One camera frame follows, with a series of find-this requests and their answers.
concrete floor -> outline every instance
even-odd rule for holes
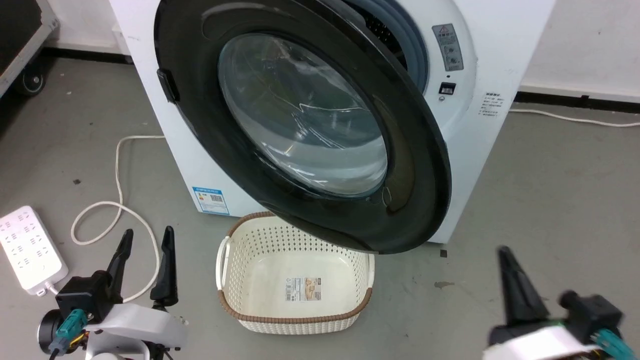
[[[99,200],[117,200],[115,145],[127,135],[161,130],[135,70],[128,65],[57,60],[44,91],[28,101],[0,100],[0,214],[24,204],[42,217],[70,274],[106,268],[122,233],[136,231],[123,294],[152,275],[144,228],[124,216],[104,240],[75,245],[69,228]],[[603,111],[533,106],[574,117],[633,122]],[[222,310],[215,254],[233,218],[196,212],[163,140],[123,148],[125,203],[157,236],[177,234],[180,302],[170,310],[190,321],[180,359],[478,359],[489,329],[502,321],[495,248],[513,248],[554,315],[567,289],[599,293],[627,318],[623,334],[640,350],[640,128],[573,124],[510,115],[451,242],[376,259],[371,302],[352,328],[321,336],[266,336]],[[99,234],[115,209],[99,209],[79,237]],[[44,359],[34,334],[53,296],[22,291],[0,256],[0,352],[6,359]],[[436,282],[452,282],[442,289]],[[147,296],[136,301],[150,305]],[[81,354],[68,356],[81,359]]]

plastic basket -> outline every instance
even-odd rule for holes
[[[241,218],[216,262],[223,308],[268,334],[348,328],[369,302],[373,279],[372,254],[327,243],[268,212]]]

cable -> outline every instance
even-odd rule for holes
[[[151,227],[149,226],[149,224],[145,221],[145,219],[143,219],[139,214],[137,214],[135,211],[129,209],[128,207],[124,206],[124,196],[122,195],[122,185],[120,184],[120,146],[122,145],[122,143],[124,143],[127,140],[133,140],[133,139],[164,139],[164,136],[158,136],[158,135],[134,135],[134,136],[127,136],[125,138],[120,139],[120,141],[118,142],[118,145],[116,146],[116,187],[118,188],[118,202],[114,202],[114,201],[98,201],[95,204],[89,205],[87,206],[84,210],[82,210],[80,212],[80,214],[78,214],[78,216],[76,217],[76,219],[74,220],[74,223],[71,225],[71,240],[73,240],[74,243],[78,244],[78,245],[89,245],[89,244],[93,244],[96,241],[102,239],[105,235],[107,235],[112,229],[113,227],[116,225],[116,223],[118,222],[118,220],[120,219],[120,215],[122,214],[122,210],[130,213],[131,215],[133,215],[133,217],[137,218],[146,228],[147,231],[149,232],[149,236],[151,238],[151,242],[154,248],[154,255],[156,256],[156,269],[154,270],[154,275],[151,277],[151,280],[149,280],[149,283],[142,288],[142,290],[140,290],[139,292],[135,293],[134,295],[131,295],[130,297],[127,297],[126,299],[123,300],[123,302],[129,302],[131,300],[134,300],[138,297],[140,297],[140,295],[144,294],[147,292],[147,290],[149,290],[151,288],[151,286],[154,285],[157,277],[158,277],[158,273],[160,272],[160,253],[158,251],[158,245],[157,245],[157,241],[156,241],[156,236],[154,235],[154,232],[151,230]],[[105,206],[105,205],[110,205],[110,206],[115,206],[118,208],[118,213],[116,214],[116,217],[113,219],[113,221],[111,222],[111,225],[109,225],[107,227],[107,229],[105,231],[103,231],[100,235],[96,236],[95,238],[91,239],[91,240],[87,240],[87,241],[80,241],[76,238],[76,226],[78,225],[78,222],[80,221],[80,219],[82,219],[82,217],[84,216],[84,214],[87,213],[87,211],[93,209],[93,208],[97,208],[98,206]],[[53,284],[46,284],[48,289],[54,293],[57,294],[58,291],[56,290],[56,288],[53,286]]]
[[[47,287],[47,289],[49,289],[49,291],[51,291],[51,293],[53,295],[57,295],[58,294],[57,289],[49,281],[45,282],[44,285]]]
[[[53,352],[51,353],[51,357],[49,357],[49,360],[53,360],[56,358],[56,356],[58,356],[58,353],[60,352],[60,350],[56,349],[53,350]]]
[[[69,347],[74,346],[78,341],[82,340],[83,337],[86,336],[86,332],[83,332],[82,334],[78,335],[75,339],[73,339],[70,343],[69,343]]]
[[[601,126],[611,126],[611,127],[632,127],[632,126],[640,126],[640,122],[631,122],[628,124],[613,124],[610,122],[602,122],[597,120],[589,120],[589,119],[576,119],[574,117],[566,117],[562,115],[556,115],[553,113],[548,113],[546,111],[533,110],[533,109],[510,109],[510,113],[533,113],[539,115],[545,115],[549,117],[555,117],[556,119],[568,120],[573,122],[583,122],[587,124],[601,125]]]

brown basket rim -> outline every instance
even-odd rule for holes
[[[276,215],[270,211],[262,211],[259,213],[251,213],[249,215],[243,216],[238,220],[227,232],[227,236],[231,237],[234,232],[242,225],[243,223],[253,220],[255,218],[264,218],[264,217],[275,217]],[[361,303],[359,303],[356,308],[349,311],[348,313],[338,314],[338,315],[329,315],[329,316],[313,316],[308,318],[270,318],[266,316],[249,316],[238,313],[236,310],[233,310],[229,303],[227,302],[227,298],[225,297],[225,292],[223,290],[218,290],[218,298],[220,298],[220,304],[234,318],[240,321],[247,322],[260,322],[260,323],[319,323],[319,322],[332,322],[332,321],[340,321],[346,320],[348,318],[352,318],[359,314],[362,309],[367,306],[371,299],[371,293],[373,289],[367,288],[367,291],[364,295],[364,299],[362,299]]]

instruction sticker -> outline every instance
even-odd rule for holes
[[[480,111],[478,115],[487,117],[496,117],[500,113],[500,109],[504,106],[505,98],[495,92],[487,92],[482,99]]]
[[[216,189],[193,188],[203,213],[229,215],[222,191]]]
[[[288,277],[285,283],[285,301],[322,300],[322,278]]]

